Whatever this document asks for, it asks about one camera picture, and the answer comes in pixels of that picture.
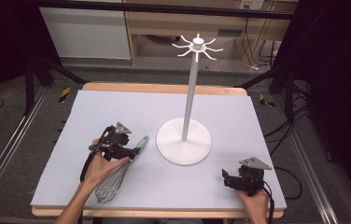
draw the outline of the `white cabinet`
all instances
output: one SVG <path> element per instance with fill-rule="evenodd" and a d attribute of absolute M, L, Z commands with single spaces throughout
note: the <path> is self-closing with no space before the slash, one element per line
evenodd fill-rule
<path fill-rule="evenodd" d="M 131 59 L 122 11 L 40 9 L 61 58 Z"/>

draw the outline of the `whisk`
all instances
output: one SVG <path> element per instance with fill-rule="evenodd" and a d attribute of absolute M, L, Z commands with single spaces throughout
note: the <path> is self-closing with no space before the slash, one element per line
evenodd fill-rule
<path fill-rule="evenodd" d="M 140 148 L 139 153 L 141 153 L 141 150 L 143 150 L 146 146 L 148 139 L 149 137 L 145 136 L 140 140 L 134 149 Z M 103 183 L 97 186 L 95 194 L 98 203 L 109 203 L 112 199 L 114 199 L 120 189 L 123 177 L 125 176 L 126 171 L 132 161 L 126 161 L 123 165 L 112 171 L 111 174 L 105 179 L 105 181 L 103 181 Z"/>

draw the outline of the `white tabletop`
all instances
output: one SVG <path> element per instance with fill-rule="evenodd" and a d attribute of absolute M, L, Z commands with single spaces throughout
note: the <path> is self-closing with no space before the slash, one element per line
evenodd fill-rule
<path fill-rule="evenodd" d="M 192 166 L 170 163 L 156 146 L 156 134 L 168 120 L 182 118 L 186 95 L 111 91 L 79 91 L 72 112 L 53 149 L 31 202 L 35 207 L 64 207 L 72 198 L 91 140 L 121 121 L 132 133 L 126 147 L 145 135 L 146 148 L 124 177 L 110 203 L 94 193 L 87 208 L 234 210 L 244 205 L 223 184 L 221 169 L 237 175 L 238 161 L 257 157 L 273 167 L 250 97 L 195 95 L 191 118 L 211 134 L 207 157 Z M 274 170 L 265 171 L 276 209 L 287 207 Z"/>

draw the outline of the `black curtain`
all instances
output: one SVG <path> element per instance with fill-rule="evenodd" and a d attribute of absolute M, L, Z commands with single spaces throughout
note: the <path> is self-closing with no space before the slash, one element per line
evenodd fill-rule
<path fill-rule="evenodd" d="M 31 53 L 62 64 L 39 8 L 0 1 L 0 83 L 23 76 Z M 41 71 L 50 76 L 47 67 Z"/>
<path fill-rule="evenodd" d="M 292 21 L 282 43 L 284 50 L 279 50 L 284 55 L 276 60 L 279 64 L 292 60 L 295 78 L 308 82 L 308 102 L 317 128 L 330 154 L 351 179 L 351 5 L 331 0 L 321 10 L 326 2 L 300 1 L 300 13 L 314 14 L 318 20 L 313 17 L 310 24 Z M 308 38 L 288 58 L 286 52 L 304 35 Z"/>

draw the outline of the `wrist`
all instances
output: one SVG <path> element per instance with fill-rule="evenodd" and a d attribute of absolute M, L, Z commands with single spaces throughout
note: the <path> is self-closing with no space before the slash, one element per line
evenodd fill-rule
<path fill-rule="evenodd" d="M 251 218 L 253 224 L 266 224 L 266 217 Z"/>
<path fill-rule="evenodd" d="M 96 188 L 97 184 L 89 181 L 89 180 L 84 180 L 79 184 L 79 190 L 88 192 L 91 194 L 94 189 Z"/>

